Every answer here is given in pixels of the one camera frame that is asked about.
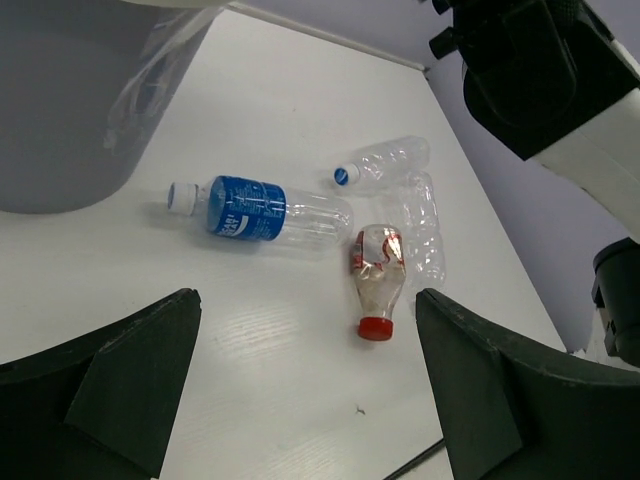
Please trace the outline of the clear bottle pale cap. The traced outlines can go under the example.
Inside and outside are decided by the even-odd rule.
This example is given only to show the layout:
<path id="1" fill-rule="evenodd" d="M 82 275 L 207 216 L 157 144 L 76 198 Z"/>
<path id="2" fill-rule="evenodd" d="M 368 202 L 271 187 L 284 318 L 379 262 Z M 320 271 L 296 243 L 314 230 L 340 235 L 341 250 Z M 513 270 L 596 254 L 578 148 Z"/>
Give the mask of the clear bottle pale cap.
<path id="1" fill-rule="evenodd" d="M 398 189 L 397 212 L 413 295 L 426 288 L 441 289 L 446 280 L 446 259 L 429 174 L 413 171 L 406 175 Z"/>

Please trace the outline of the red cap crushed bottle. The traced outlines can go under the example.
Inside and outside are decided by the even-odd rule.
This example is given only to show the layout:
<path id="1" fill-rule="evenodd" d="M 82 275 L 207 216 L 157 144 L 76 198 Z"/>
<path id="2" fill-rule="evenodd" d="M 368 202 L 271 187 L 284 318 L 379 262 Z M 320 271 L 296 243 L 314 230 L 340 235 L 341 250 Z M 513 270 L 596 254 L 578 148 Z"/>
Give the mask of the red cap crushed bottle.
<path id="1" fill-rule="evenodd" d="M 351 276 L 361 307 L 360 338 L 373 342 L 393 336 L 392 315 L 406 281 L 401 232 L 387 224 L 363 227 L 352 244 Z"/>

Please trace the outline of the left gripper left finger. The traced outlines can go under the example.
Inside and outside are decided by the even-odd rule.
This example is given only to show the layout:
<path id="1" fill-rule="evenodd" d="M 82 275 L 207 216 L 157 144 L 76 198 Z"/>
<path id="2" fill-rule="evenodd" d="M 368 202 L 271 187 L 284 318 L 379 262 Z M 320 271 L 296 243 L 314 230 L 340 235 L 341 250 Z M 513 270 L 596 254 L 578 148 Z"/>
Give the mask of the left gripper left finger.
<path id="1" fill-rule="evenodd" d="M 1 367 L 4 479 L 157 479 L 201 320 L 181 289 Z"/>

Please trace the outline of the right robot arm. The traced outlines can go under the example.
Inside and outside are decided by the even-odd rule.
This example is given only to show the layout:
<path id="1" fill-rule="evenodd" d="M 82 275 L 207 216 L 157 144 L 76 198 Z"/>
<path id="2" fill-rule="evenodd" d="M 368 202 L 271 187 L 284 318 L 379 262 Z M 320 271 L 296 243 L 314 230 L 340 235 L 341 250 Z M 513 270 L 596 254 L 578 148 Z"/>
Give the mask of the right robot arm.
<path id="1" fill-rule="evenodd" d="M 584 1 L 437 1 L 471 116 L 598 202 L 628 237 L 594 259 L 593 357 L 639 363 L 639 65 Z"/>

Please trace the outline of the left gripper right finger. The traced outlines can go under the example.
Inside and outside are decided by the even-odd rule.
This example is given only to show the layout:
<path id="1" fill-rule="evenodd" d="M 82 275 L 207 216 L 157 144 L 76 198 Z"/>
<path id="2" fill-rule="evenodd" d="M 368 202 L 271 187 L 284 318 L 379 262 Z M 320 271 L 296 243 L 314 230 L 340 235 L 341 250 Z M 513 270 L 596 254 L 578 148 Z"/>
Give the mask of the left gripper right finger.
<path id="1" fill-rule="evenodd" d="M 639 375 L 555 350 L 446 295 L 416 323 L 456 479 L 636 479 Z"/>

